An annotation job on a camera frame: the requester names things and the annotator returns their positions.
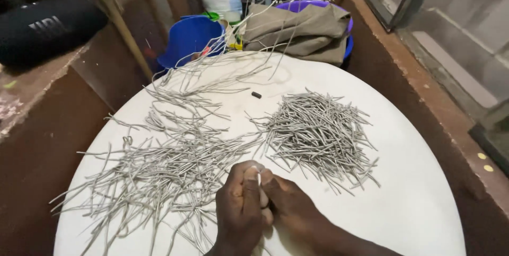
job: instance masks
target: folded cloth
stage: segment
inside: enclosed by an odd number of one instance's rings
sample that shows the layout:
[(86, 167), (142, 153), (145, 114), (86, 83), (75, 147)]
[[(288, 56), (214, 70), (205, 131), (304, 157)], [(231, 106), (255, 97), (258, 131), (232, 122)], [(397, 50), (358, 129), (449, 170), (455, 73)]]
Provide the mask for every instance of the folded cloth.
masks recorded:
[(308, 5), (301, 12), (290, 12), (252, 4), (249, 13), (253, 16), (246, 23), (243, 50), (271, 50), (277, 45), (274, 50), (295, 58), (334, 64), (343, 62), (349, 12), (333, 5)]

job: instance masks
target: round table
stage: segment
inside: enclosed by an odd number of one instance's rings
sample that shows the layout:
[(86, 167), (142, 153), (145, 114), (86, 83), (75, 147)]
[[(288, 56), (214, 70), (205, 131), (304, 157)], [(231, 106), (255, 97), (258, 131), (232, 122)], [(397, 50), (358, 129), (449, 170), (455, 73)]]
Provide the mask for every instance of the round table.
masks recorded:
[[(248, 72), (264, 63), (267, 57), (268, 53), (230, 53), (227, 61), (208, 67), (197, 84)], [(279, 68), (269, 80), (279, 61)], [(272, 68), (243, 82), (242, 86), (250, 87), (249, 90), (235, 94), (207, 94), (206, 97), (214, 102), (222, 103), (219, 112), (231, 116), (231, 121), (214, 117), (207, 124), (229, 127), (230, 130), (225, 133), (227, 137), (239, 136), (256, 131), (245, 112), (252, 117), (265, 116), (264, 112), (273, 113), (278, 109), (282, 95), (305, 92), (307, 87), (324, 95), (345, 96), (339, 102), (352, 102), (353, 106), (371, 115), (367, 120), (372, 126), (364, 126), (364, 129), (378, 151), (366, 149), (366, 154), (371, 160), (380, 157), (373, 176), (380, 182), (381, 188), (367, 181), (365, 191), (360, 188), (352, 190), (355, 196), (348, 193), (335, 195), (326, 182), (322, 183), (313, 177), (306, 179), (298, 169), (289, 174), (264, 157), (257, 161), (275, 174), (295, 181), (329, 220), (361, 238), (404, 255), (465, 255), (460, 218), (445, 176), (422, 136), (394, 105), (363, 81), (330, 64), (288, 56), (281, 59), (280, 54), (273, 53), (267, 66)], [(168, 86), (177, 90), (179, 85), (179, 82), (170, 82)], [(261, 94), (262, 98), (252, 97), (252, 91)], [(126, 123), (143, 123), (152, 101), (154, 98), (141, 90), (115, 114), (115, 118)], [(109, 143), (112, 151), (121, 149), (122, 137), (127, 130), (127, 127), (110, 120), (87, 151), (105, 152)], [(146, 130), (131, 130), (130, 135), (133, 143), (141, 143), (154, 134)], [(251, 154), (246, 155), (239, 161), (250, 157)], [(91, 155), (84, 156), (70, 188), (85, 182), (86, 176), (100, 172), (103, 164), (104, 161)], [(85, 190), (64, 208), (80, 205), (88, 197), (90, 191)], [(93, 219), (83, 217), (83, 213), (78, 210), (60, 215), (55, 256), (80, 255), (86, 247)], [(179, 223), (175, 217), (170, 214), (167, 221)], [(211, 239), (215, 239), (215, 226), (207, 226), (206, 231)], [(166, 254), (172, 232), (167, 226), (159, 227), (154, 256)], [(147, 225), (145, 229), (138, 229), (124, 239), (115, 240), (108, 254), (148, 255), (151, 235), (152, 228)], [(99, 237), (86, 255), (102, 254), (104, 244), (105, 237)], [(265, 239), (265, 245), (273, 255), (291, 254), (289, 250), (292, 249), (288, 248), (284, 239), (282, 244), (277, 231), (270, 239)], [(177, 235), (171, 255), (189, 254), (198, 254), (198, 251)]]

